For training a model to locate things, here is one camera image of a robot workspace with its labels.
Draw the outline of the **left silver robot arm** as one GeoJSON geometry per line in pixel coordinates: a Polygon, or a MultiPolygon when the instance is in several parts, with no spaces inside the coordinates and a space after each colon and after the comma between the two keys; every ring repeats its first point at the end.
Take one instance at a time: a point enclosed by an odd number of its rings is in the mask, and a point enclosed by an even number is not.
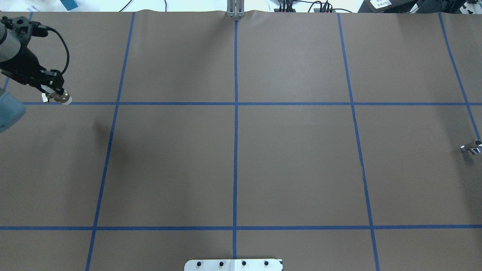
{"type": "MultiPolygon", "coordinates": [[[[21,51],[21,43],[6,26],[1,25],[1,74],[12,77],[12,72],[9,69],[9,61],[14,58],[21,51]]],[[[12,94],[1,87],[0,97],[0,132],[5,132],[13,125],[15,125],[25,114],[26,106],[15,98],[12,94]]]]}

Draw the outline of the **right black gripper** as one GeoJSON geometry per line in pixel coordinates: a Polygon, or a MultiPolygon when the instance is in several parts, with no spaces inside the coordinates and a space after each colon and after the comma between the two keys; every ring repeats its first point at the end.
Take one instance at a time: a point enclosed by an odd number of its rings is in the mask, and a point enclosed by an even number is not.
{"type": "Polygon", "coordinates": [[[47,75],[31,50],[25,48],[15,57],[0,64],[2,74],[22,85],[38,85],[42,99],[53,99],[53,94],[64,94],[64,78],[60,70],[51,69],[47,75]]]}

